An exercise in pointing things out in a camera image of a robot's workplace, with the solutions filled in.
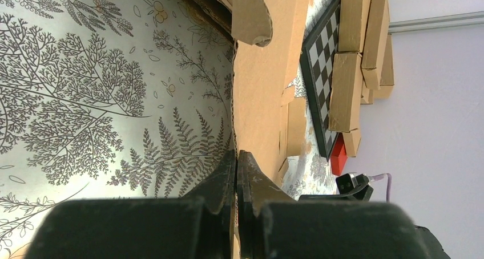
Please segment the folded cardboard box middle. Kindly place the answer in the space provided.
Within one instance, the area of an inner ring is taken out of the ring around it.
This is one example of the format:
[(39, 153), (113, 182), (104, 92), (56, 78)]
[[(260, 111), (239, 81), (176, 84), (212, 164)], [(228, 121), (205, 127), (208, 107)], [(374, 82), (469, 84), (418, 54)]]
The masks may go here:
[(366, 86), (365, 80), (362, 81), (360, 103), (361, 104), (373, 104), (374, 103), (373, 90), (369, 89)]

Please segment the folded cardboard box lower right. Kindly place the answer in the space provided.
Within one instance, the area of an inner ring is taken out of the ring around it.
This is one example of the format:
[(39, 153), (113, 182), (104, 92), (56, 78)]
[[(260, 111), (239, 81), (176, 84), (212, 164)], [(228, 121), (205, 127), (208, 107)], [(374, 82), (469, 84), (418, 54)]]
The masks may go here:
[(374, 90), (374, 97), (376, 99), (388, 99), (392, 94), (394, 85), (395, 85), (395, 81), (394, 81), (392, 35), (388, 34), (387, 40), (386, 40), (384, 62), (382, 67), (380, 89)]

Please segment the folded cardboard box top right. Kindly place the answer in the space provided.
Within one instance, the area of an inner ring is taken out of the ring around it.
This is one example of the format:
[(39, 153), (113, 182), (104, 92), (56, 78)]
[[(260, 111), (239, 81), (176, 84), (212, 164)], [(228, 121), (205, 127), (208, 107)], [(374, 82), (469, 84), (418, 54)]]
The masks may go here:
[(380, 89), (389, 31), (389, 0), (371, 0), (361, 69), (367, 88)]

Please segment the aluminium rail frame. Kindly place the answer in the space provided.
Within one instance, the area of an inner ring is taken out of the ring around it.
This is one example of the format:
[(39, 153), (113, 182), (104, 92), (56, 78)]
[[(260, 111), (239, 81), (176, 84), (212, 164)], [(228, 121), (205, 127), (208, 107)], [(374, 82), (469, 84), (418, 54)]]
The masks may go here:
[(473, 13), (392, 22), (389, 27), (389, 34), (466, 27), (482, 24), (483, 11), (477, 11)]

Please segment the black white checkerboard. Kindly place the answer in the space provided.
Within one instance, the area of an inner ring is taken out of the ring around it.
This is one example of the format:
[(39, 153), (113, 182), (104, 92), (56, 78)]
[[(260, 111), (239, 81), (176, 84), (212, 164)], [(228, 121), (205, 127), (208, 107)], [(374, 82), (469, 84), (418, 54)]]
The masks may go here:
[(304, 39), (300, 68), (320, 156), (330, 158), (338, 133), (329, 129), (334, 55), (337, 52), (341, 0), (332, 0)]

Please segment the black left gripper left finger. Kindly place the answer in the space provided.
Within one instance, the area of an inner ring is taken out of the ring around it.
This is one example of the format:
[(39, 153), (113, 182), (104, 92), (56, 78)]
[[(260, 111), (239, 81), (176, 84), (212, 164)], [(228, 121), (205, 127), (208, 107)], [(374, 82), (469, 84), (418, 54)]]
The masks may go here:
[(232, 258), (236, 154), (179, 198), (70, 200), (39, 227), (27, 258)]

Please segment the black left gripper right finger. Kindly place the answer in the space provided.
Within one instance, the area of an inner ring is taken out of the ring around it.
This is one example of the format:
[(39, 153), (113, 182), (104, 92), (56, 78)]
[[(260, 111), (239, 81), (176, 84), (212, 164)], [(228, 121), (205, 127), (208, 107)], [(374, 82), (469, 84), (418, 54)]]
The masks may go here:
[(295, 200), (241, 151), (237, 194), (242, 258), (447, 258), (436, 236), (399, 206), (368, 201), (366, 184)]

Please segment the brown cardboard box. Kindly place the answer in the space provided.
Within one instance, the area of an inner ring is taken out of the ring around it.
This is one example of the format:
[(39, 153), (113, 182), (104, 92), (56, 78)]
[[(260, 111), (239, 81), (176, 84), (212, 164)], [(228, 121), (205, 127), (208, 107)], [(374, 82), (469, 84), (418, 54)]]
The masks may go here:
[(280, 187), (290, 154), (289, 87), (297, 74), (309, 0), (184, 0), (234, 42), (233, 150), (181, 199), (195, 211), (184, 258), (274, 258), (265, 247), (269, 204), (289, 203)]

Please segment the folded cardboard box large top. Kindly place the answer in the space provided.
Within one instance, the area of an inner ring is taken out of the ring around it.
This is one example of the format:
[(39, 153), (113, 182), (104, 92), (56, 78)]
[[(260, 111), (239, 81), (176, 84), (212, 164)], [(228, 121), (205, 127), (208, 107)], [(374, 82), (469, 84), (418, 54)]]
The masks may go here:
[(362, 53), (371, 0), (341, 0), (339, 52)]

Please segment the folded cardboard box front centre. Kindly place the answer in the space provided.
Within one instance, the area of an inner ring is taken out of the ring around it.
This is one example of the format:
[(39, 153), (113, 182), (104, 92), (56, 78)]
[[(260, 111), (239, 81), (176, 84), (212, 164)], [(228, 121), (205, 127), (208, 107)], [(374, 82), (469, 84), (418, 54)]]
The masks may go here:
[(350, 132), (360, 127), (361, 61), (362, 56), (356, 52), (334, 56), (329, 106), (332, 131)]

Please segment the folded cardboard box front right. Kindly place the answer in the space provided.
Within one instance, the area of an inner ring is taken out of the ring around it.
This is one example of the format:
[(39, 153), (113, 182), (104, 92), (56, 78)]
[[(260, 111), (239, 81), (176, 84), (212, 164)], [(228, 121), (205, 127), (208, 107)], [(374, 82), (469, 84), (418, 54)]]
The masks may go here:
[(361, 130), (356, 128), (350, 132), (343, 132), (342, 137), (347, 156), (356, 157), (361, 143)]

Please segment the red box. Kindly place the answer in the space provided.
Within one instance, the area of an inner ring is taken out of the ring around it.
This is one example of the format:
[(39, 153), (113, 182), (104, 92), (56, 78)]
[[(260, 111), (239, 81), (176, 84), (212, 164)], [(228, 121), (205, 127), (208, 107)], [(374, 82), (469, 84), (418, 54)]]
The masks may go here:
[(348, 156), (345, 149), (344, 139), (340, 133), (334, 143), (333, 151), (330, 156), (330, 166), (332, 173), (335, 176), (342, 175), (347, 159)]

